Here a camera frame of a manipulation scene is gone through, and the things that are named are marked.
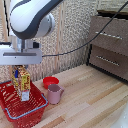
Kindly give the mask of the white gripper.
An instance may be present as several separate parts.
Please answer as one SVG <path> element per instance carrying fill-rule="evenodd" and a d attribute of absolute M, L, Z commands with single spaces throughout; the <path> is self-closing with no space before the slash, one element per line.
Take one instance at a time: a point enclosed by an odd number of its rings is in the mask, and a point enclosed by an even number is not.
<path fill-rule="evenodd" d="M 0 65 L 15 65 L 13 70 L 17 70 L 16 65 L 25 65 L 29 71 L 29 64 L 40 64 L 42 61 L 42 52 L 38 48 L 16 52 L 9 45 L 0 45 Z"/>

